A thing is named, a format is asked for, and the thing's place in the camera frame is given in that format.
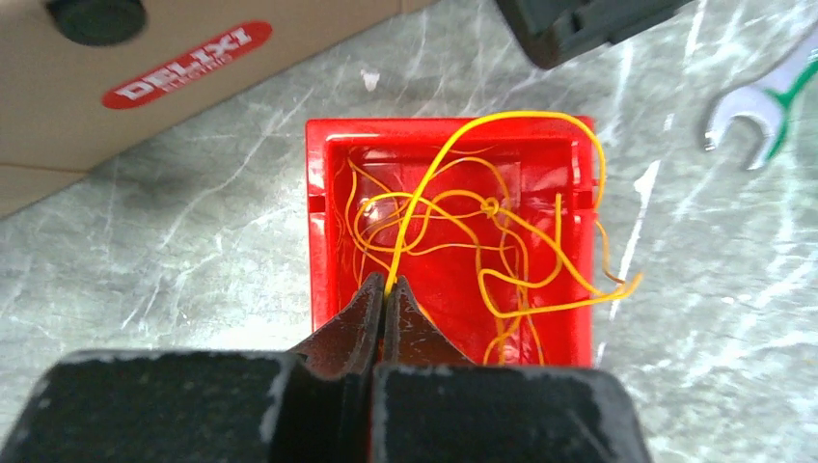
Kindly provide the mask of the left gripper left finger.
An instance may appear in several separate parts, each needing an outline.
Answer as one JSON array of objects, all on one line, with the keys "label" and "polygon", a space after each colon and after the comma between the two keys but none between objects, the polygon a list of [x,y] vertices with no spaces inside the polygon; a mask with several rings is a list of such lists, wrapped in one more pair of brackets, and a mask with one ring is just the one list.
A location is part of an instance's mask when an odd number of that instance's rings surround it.
[{"label": "left gripper left finger", "polygon": [[5,462],[363,462],[384,278],[285,351],[80,350],[36,383]]}]

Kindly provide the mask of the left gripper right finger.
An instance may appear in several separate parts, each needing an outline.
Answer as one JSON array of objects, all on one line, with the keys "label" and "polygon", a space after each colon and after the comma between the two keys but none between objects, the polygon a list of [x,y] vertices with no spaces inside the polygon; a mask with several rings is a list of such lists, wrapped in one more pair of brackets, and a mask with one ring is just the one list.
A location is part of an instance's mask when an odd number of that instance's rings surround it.
[{"label": "left gripper right finger", "polygon": [[417,301],[399,279],[373,370],[373,462],[649,462],[633,400],[593,368],[406,362],[399,318]]}]

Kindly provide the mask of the left red plastic bin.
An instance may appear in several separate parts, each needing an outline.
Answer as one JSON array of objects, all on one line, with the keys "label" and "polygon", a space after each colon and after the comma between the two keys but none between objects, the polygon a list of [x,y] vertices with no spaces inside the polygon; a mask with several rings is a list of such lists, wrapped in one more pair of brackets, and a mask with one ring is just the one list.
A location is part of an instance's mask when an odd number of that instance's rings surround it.
[{"label": "left red plastic bin", "polygon": [[[386,273],[401,208],[448,138],[442,119],[314,119],[305,127],[311,315],[333,318]],[[590,117],[509,119],[457,140],[424,189],[398,273],[477,363],[589,367],[596,169]]]}]

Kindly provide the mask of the tan plastic toolbox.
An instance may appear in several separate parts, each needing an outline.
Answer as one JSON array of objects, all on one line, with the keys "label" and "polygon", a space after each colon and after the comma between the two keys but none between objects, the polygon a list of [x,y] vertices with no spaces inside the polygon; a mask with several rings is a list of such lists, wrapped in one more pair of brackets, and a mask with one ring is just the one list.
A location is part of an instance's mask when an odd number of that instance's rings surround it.
[{"label": "tan plastic toolbox", "polygon": [[1,213],[422,1],[5,1]]}]

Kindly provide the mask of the silver open-end wrench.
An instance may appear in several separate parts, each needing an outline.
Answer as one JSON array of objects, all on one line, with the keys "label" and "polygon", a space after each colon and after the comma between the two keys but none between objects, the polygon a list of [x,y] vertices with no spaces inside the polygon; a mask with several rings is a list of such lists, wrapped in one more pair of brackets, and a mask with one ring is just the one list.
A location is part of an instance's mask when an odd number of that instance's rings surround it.
[{"label": "silver open-end wrench", "polygon": [[715,150],[735,119],[754,122],[762,141],[746,169],[764,168],[786,141],[791,108],[817,73],[817,26],[813,25],[765,74],[735,87],[714,101],[703,131],[703,147]]}]

